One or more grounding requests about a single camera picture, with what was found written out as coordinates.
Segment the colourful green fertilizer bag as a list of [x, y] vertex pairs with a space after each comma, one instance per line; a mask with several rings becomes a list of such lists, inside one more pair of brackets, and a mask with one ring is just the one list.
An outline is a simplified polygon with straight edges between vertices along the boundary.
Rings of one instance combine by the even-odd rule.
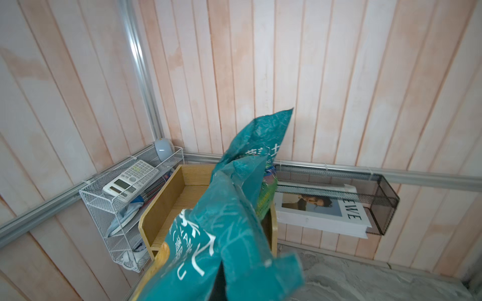
[[256, 215], [261, 221], [271, 207], [277, 189], [278, 179], [276, 168], [270, 165], [265, 172], [261, 186], [261, 192], [257, 201]]

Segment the large teal fertilizer bag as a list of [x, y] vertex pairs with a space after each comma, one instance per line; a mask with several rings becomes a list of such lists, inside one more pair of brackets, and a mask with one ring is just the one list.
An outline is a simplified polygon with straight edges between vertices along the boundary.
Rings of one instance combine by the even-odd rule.
[[261, 225], [264, 177], [291, 116], [258, 117], [235, 136], [206, 192], [169, 227], [169, 255], [146, 274], [134, 300], [287, 300], [305, 284], [299, 257], [275, 257]]

